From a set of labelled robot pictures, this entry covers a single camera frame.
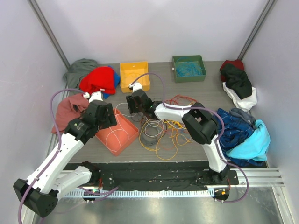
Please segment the orange plastic bin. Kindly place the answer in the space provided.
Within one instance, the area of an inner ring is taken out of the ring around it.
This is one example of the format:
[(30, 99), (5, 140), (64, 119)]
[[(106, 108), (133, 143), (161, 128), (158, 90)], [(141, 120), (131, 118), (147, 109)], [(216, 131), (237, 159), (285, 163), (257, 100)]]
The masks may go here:
[(118, 156), (139, 136), (139, 129), (116, 108), (114, 114), (117, 125), (99, 130), (96, 137), (114, 156)]

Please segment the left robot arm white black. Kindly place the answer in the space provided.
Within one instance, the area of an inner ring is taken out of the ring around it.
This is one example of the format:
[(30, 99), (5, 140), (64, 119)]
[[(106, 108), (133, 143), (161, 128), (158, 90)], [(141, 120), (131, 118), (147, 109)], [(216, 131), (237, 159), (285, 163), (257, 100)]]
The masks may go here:
[(116, 124), (111, 103), (101, 100), (90, 102), (81, 118), (69, 122), (60, 142), (38, 169), (27, 179), (15, 181), (13, 188), (21, 204), (44, 218), (68, 192), (83, 184), (95, 186), (99, 182), (100, 171), (87, 161), (62, 178), (58, 175), (99, 130)]

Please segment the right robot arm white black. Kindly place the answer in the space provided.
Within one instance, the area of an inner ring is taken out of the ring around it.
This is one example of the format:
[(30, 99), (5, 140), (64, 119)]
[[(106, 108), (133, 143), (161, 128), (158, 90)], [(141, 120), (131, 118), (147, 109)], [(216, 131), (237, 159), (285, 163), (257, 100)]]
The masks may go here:
[(184, 124), (191, 138), (204, 148), (212, 181), (222, 184), (227, 180), (229, 166), (219, 146), (218, 122), (211, 110), (201, 103), (179, 106), (153, 101), (143, 90), (134, 91), (126, 96), (126, 100), (130, 113), (141, 112), (148, 119), (172, 120)]

